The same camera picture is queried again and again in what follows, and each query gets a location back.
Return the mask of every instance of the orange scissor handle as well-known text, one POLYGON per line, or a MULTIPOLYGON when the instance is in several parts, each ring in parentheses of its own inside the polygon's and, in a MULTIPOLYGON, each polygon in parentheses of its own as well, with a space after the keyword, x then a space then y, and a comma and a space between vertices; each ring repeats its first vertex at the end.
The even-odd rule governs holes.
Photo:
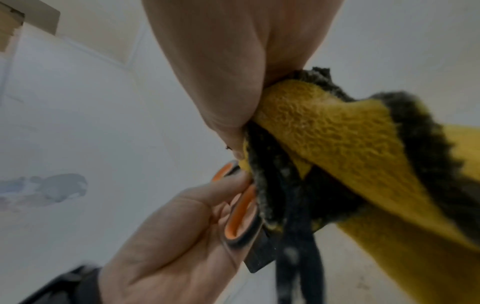
MULTIPOLYGON (((232 175, 238 170, 240 167, 237 161, 229 162, 215 174, 212 181, 232 175)), ((223 238, 231 247, 243 247, 253 240, 261 225, 262 219, 257 206, 256 189, 254 185, 250 185, 234 202, 223 231, 223 238)))

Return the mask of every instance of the dark sleeve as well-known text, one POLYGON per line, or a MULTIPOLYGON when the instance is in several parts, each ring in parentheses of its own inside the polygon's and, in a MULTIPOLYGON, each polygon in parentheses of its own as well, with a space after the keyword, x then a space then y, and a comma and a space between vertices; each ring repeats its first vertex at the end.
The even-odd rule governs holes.
POLYGON ((20 304, 102 304, 99 268, 81 266, 59 275, 20 304))

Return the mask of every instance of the hand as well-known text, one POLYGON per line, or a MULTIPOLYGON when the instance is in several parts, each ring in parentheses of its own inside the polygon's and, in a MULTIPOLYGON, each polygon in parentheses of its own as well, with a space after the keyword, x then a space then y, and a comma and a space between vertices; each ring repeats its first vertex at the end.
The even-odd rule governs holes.
POLYGON ((187 189, 152 214, 102 269, 104 304, 213 303, 250 246, 221 239, 230 205, 250 184, 247 173, 187 189))
POLYGON ((206 124, 241 157, 264 86, 302 69, 342 0, 143 0, 153 32, 206 124))

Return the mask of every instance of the yellow fabric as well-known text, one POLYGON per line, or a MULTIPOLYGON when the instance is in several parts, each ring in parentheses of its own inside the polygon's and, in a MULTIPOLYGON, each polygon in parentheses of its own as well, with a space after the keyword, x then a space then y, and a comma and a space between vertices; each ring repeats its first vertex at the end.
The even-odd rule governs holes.
MULTIPOLYGON (((431 202, 381 101, 344 103, 287 80, 264 91, 253 120, 302 176, 316 164, 371 203, 338 225, 418 303, 480 303, 480 248, 431 202)), ((466 161, 463 174, 480 181, 480 129, 443 131, 456 144, 454 157, 466 161)), ((246 161, 240 166, 249 170, 246 161)))

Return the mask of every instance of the yellow and black fabric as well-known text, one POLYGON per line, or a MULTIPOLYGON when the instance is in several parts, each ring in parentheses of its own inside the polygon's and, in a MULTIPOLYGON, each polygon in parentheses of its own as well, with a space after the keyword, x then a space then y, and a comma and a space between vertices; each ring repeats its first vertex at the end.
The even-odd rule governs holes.
POLYGON ((480 303, 480 129, 441 126, 404 92, 354 100, 315 68, 265 89, 246 138, 269 229, 305 219, 288 211, 298 193, 277 198, 298 185, 290 162, 314 231, 336 222, 418 303, 480 303))

